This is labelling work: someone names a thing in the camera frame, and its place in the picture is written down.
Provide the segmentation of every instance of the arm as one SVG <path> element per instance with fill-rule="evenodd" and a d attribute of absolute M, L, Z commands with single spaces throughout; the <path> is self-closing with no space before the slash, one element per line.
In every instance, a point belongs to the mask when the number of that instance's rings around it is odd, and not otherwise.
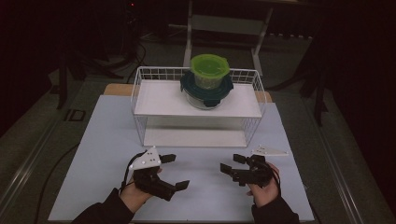
<path fill-rule="evenodd" d="M 276 176 L 279 170 L 271 163 L 268 163 L 274 170 Z M 248 195 L 254 197 L 251 212 L 256 224 L 297 224 L 300 223 L 297 214 L 293 213 L 289 205 L 279 195 L 279 185 L 272 178 L 270 183 L 264 188 L 257 185 L 248 185 L 250 192 Z"/>
<path fill-rule="evenodd" d="M 123 224 L 129 223 L 134 213 L 151 197 L 132 183 L 119 196 L 113 189 L 103 203 L 96 203 L 85 209 L 72 224 Z"/>

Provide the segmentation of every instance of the forearm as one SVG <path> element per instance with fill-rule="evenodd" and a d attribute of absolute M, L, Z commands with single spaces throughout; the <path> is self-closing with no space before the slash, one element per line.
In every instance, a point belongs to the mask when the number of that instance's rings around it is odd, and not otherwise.
<path fill-rule="evenodd" d="M 85 209 L 73 224 L 127 224 L 134 217 L 125 203 L 119 197 L 116 189 L 113 189 L 103 203 L 96 203 Z"/>
<path fill-rule="evenodd" d="M 277 197 L 272 202 L 257 207 L 255 204 L 251 208 L 251 212 L 256 224 L 298 224 L 300 223 L 297 214 L 291 211 L 288 204 L 281 197 Z"/>

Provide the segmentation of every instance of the green lid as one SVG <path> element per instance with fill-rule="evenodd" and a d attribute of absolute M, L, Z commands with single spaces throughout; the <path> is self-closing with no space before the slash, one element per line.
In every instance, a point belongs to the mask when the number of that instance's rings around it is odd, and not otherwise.
<path fill-rule="evenodd" d="M 191 59 L 191 71 L 198 77 L 221 78 L 230 72 L 230 66 L 218 55 L 200 54 Z"/>

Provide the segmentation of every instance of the white bracket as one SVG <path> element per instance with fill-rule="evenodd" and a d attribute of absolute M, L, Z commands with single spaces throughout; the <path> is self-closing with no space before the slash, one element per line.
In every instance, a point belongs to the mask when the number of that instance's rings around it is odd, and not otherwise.
<path fill-rule="evenodd" d="M 258 156 L 289 156 L 289 152 L 287 151 L 282 151 L 272 147 L 264 147 L 262 145 L 251 150 L 251 153 Z"/>
<path fill-rule="evenodd" d="M 141 157 L 134 160 L 132 165 L 129 166 L 130 170 L 141 170 L 150 167 L 160 166 L 161 160 L 158 155 L 157 148 L 152 147 L 145 152 Z"/>

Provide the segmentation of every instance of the person's left hand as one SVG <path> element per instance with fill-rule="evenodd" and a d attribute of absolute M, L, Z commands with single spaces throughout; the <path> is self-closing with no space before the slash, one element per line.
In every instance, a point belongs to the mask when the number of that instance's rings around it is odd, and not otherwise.
<path fill-rule="evenodd" d="M 120 198 L 125 203 L 125 205 L 131 210 L 131 212 L 136 213 L 137 210 L 149 199 L 152 197 L 151 194 L 138 189 L 136 185 L 133 183 L 133 179 L 129 181 L 129 185 L 127 185 L 122 193 L 120 194 Z"/>

